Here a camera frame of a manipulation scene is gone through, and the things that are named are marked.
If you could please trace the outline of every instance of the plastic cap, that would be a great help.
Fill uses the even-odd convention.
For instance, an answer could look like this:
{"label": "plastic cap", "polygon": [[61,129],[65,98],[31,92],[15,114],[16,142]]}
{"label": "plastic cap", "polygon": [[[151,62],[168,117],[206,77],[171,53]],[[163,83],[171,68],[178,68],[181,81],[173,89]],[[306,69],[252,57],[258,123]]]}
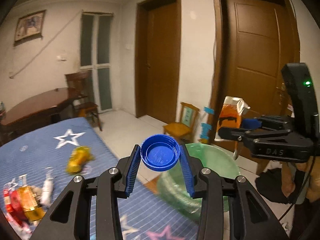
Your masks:
{"label": "plastic cap", "polygon": [[153,171],[167,171],[178,162],[180,147],[177,141],[164,134],[155,134],[141,144],[143,163]]}

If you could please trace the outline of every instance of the picture frame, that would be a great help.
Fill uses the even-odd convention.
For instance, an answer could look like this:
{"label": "picture frame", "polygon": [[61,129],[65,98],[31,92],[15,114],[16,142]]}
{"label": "picture frame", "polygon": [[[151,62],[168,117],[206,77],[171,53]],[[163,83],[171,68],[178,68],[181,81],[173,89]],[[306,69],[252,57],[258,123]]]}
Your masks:
{"label": "picture frame", "polygon": [[14,46],[26,41],[42,38],[42,28],[46,10],[30,13],[18,19]]}

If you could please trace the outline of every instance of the tile floor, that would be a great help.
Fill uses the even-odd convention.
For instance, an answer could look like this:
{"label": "tile floor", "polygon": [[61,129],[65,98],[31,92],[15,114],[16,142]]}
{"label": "tile floor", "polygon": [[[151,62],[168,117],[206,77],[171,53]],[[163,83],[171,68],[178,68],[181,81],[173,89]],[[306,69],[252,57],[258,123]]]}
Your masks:
{"label": "tile floor", "polygon": [[[127,157],[131,154],[135,144],[141,144],[147,137],[162,133],[162,126],[165,123],[150,116],[135,118],[133,115],[124,111],[111,111],[100,115],[102,122],[102,132],[96,127],[95,131],[116,155],[117,158]],[[246,158],[239,157],[236,161],[240,167],[241,174],[245,176],[255,187],[257,175],[254,173],[257,165],[255,162]],[[160,172],[148,169],[142,162],[138,171],[137,178],[142,183],[147,183],[157,177]],[[286,211],[289,205],[273,203],[263,197],[277,218]],[[282,222],[287,222],[289,227],[292,225],[294,209],[284,217]],[[224,214],[224,239],[229,239],[229,213]]]}

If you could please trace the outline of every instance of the wooden door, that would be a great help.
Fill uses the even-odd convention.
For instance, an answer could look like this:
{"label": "wooden door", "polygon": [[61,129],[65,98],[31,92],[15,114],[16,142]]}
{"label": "wooden door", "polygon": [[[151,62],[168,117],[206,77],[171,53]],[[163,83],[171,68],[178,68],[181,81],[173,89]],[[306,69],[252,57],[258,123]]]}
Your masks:
{"label": "wooden door", "polygon": [[[294,60],[289,15],[281,5],[262,0],[227,0],[228,32],[223,93],[240,97],[251,107],[246,117],[280,115],[288,105],[281,69]],[[234,151],[234,142],[217,143]],[[243,147],[240,155],[254,159]]]}
{"label": "wooden door", "polygon": [[180,64],[177,13],[177,3],[148,11],[147,114],[165,123],[176,117]]}

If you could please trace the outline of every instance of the white wall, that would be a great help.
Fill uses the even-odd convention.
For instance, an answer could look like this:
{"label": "white wall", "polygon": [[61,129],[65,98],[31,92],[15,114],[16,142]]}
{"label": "white wall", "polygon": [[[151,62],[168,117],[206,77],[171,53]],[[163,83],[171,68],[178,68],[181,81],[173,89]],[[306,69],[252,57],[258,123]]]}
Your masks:
{"label": "white wall", "polygon": [[[144,0],[122,0],[121,87],[122,106],[135,114],[134,44],[136,5]],[[320,102],[320,30],[301,0],[292,0],[300,36],[301,62],[306,62]],[[181,0],[181,59],[178,105],[181,101],[200,109],[208,105],[214,72],[215,18],[213,0]]]}
{"label": "white wall", "polygon": [[[121,0],[31,0],[13,8],[0,27],[0,100],[5,103],[7,110],[31,96],[66,87],[64,75],[79,70],[81,10],[114,13],[110,46],[111,97],[113,108],[120,108],[120,3]],[[14,47],[18,18],[44,9],[43,39]],[[30,61],[77,13],[77,17],[25,70],[9,79],[12,73]],[[63,54],[67,60],[58,61],[57,56]]]}

